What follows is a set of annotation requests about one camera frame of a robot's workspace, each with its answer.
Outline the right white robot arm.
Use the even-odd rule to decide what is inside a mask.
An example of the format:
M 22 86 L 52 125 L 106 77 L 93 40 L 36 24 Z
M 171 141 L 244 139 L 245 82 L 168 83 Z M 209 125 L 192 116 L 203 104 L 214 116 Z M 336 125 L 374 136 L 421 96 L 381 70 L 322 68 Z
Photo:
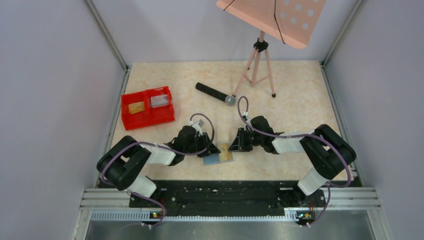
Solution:
M 312 164 L 309 172 L 297 182 L 296 190 L 310 196 L 329 183 L 357 158 L 355 150 L 329 125 L 321 124 L 312 132 L 275 132 L 264 116 L 242 117 L 245 127 L 237 130 L 230 152 L 250 152 L 262 147 L 267 153 L 305 153 Z

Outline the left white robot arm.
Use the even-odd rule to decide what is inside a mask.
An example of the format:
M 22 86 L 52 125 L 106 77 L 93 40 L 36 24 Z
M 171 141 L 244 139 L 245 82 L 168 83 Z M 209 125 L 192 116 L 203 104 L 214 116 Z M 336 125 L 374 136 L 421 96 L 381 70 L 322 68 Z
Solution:
M 160 145 L 138 142 L 126 135 L 103 155 L 96 169 L 103 174 L 106 184 L 149 198 L 159 187 L 141 174 L 146 164 L 175 166 L 185 156 L 204 158 L 220 152 L 200 127 L 185 125 L 170 142 Z

